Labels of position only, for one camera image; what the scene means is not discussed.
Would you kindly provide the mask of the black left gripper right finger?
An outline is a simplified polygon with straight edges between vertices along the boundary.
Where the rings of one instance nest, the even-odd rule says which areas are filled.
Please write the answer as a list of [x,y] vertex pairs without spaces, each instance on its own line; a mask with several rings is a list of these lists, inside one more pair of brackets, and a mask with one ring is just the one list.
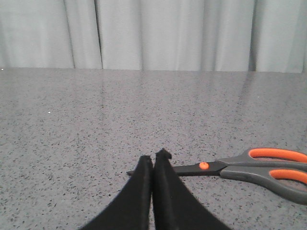
[[171,167],[171,154],[156,153],[153,170],[153,211],[157,230],[228,230],[182,183]]

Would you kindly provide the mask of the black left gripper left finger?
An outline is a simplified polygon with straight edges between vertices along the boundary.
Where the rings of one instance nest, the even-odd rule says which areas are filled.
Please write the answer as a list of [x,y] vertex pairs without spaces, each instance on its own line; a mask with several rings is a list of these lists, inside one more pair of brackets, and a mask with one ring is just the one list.
[[112,202],[82,230],[147,230],[153,164],[143,155],[131,178]]

